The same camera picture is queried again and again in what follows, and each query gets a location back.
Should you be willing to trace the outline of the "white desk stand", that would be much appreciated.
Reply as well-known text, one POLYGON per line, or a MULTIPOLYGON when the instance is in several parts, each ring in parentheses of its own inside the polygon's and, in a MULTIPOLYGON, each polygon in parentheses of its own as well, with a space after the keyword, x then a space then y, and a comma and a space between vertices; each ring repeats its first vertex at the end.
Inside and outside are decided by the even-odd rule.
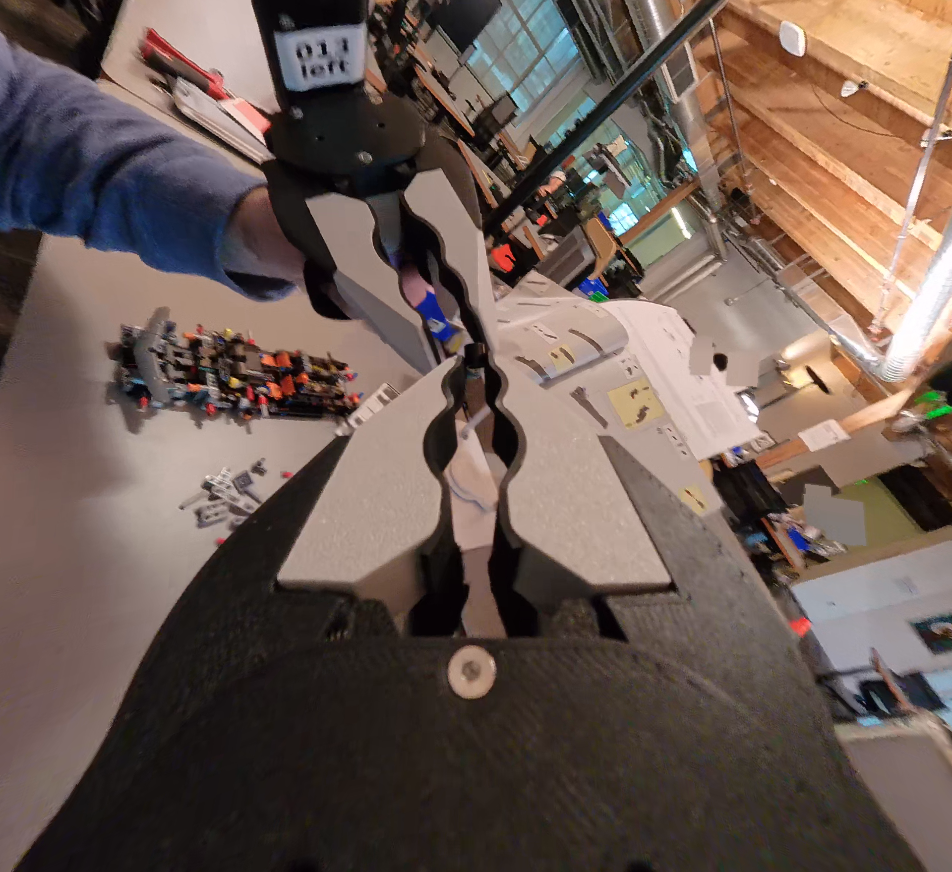
POLYGON ((479 436, 468 424, 459 411, 454 418, 457 448, 445 471, 454 538, 462 553, 491 546, 498 504, 497 482, 479 436))

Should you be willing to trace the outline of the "silver ceiling duct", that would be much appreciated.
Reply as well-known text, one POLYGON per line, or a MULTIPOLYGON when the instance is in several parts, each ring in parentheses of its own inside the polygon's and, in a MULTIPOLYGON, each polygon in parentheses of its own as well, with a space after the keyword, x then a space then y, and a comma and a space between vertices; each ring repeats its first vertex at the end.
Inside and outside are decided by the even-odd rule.
MULTIPOLYGON (((661 40, 679 20, 670 0, 624 0, 644 50, 661 40)), ((709 205, 720 210, 720 175, 708 141, 708 124, 696 89, 678 93, 672 103, 673 116, 697 166, 702 190, 709 205)))

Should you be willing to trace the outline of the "lego car chassis assembly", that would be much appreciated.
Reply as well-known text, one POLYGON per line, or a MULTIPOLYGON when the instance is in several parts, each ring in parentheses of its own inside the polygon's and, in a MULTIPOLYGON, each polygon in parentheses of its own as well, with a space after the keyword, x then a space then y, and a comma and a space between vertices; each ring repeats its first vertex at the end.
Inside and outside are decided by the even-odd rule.
POLYGON ((167 307, 144 326, 122 325, 107 345, 114 382, 141 412, 195 409, 208 418, 338 419, 353 415, 363 393, 356 373, 332 355, 264 349, 249 335, 198 324, 180 331, 167 307))

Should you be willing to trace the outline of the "open instruction booklet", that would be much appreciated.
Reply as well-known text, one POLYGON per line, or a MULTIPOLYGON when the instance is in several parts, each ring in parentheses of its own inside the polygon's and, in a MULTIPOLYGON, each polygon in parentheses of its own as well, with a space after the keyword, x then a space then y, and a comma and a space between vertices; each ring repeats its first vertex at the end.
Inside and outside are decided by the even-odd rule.
POLYGON ((705 465, 760 431, 723 372, 691 372, 695 335, 674 308, 596 303, 530 274, 497 300, 496 315, 500 355, 697 515, 724 509, 705 465))

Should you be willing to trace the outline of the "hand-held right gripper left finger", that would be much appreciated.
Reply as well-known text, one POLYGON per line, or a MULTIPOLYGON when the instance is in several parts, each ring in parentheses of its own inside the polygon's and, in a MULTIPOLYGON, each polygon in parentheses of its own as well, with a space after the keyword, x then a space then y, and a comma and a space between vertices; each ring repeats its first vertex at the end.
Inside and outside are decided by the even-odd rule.
POLYGON ((448 360, 346 439, 280 587, 381 602, 418 636, 457 633, 467 584, 446 470, 466 381, 465 360, 448 360))

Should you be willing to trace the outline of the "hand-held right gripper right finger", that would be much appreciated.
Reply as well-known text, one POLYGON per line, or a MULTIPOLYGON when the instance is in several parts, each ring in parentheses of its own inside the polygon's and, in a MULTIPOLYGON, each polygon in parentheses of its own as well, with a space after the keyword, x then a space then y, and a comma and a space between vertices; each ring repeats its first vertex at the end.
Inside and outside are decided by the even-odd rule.
POLYGON ((541 636, 565 605, 673 593, 617 465, 630 454, 517 361, 489 357, 484 373, 506 468, 488 564, 506 636, 541 636))

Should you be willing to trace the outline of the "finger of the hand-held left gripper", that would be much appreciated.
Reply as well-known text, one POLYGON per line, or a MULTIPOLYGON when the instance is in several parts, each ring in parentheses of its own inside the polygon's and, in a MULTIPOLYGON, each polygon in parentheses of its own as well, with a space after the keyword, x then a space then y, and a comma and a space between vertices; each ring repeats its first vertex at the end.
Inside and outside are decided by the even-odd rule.
POLYGON ((442 171, 419 173, 404 190, 404 251, 440 314, 494 349, 498 312, 482 232, 442 171))
POLYGON ((404 295, 398 271, 379 245, 377 219, 361 200, 325 193, 305 201, 335 266, 341 298, 408 365, 421 374, 439 363, 421 315, 404 295))

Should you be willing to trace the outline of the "red black hand tool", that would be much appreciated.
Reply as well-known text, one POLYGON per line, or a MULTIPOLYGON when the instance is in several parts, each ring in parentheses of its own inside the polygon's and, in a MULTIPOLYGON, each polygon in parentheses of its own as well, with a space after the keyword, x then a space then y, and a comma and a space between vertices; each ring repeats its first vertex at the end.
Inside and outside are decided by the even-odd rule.
POLYGON ((192 62, 151 28, 140 41, 139 53, 149 69, 166 78, 184 79, 216 101, 226 101, 231 97, 220 72, 203 69, 192 62))

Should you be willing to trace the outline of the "black metal pole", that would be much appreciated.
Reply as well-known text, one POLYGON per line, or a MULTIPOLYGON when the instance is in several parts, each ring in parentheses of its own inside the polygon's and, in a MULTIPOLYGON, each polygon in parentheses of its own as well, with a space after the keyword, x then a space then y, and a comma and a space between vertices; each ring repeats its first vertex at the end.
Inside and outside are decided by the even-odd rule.
POLYGON ((511 190, 511 193, 500 203, 499 207, 485 219, 484 234, 496 235, 500 233, 509 216, 530 199, 535 190, 547 180, 549 174, 573 152, 577 151, 579 146, 604 120, 612 117, 628 98, 652 79, 655 72, 666 63, 673 52, 678 47, 686 44, 702 25, 723 8, 727 1, 700 0, 653 46, 649 47, 621 77, 619 82, 611 88, 609 93, 595 105, 584 120, 565 136, 565 139, 556 149, 547 153, 537 167, 527 172, 523 179, 511 190))

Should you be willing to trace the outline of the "person's left hand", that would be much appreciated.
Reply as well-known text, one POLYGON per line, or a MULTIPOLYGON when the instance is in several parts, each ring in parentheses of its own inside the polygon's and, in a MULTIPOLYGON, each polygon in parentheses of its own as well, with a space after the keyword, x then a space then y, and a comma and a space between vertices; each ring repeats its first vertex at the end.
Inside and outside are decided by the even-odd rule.
POLYGON ((303 288, 303 254, 285 236, 267 187, 254 188, 237 202, 219 259, 232 282, 249 295, 303 288))

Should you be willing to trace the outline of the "sticker sheet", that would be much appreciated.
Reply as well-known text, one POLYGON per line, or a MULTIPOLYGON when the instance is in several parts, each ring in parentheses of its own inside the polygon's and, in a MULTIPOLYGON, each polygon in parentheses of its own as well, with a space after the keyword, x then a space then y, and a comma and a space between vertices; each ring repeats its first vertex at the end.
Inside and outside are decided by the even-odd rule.
POLYGON ((335 430, 337 436, 347 436, 363 426, 370 418, 395 402, 401 391, 384 383, 371 394, 362 398, 356 409, 335 430))

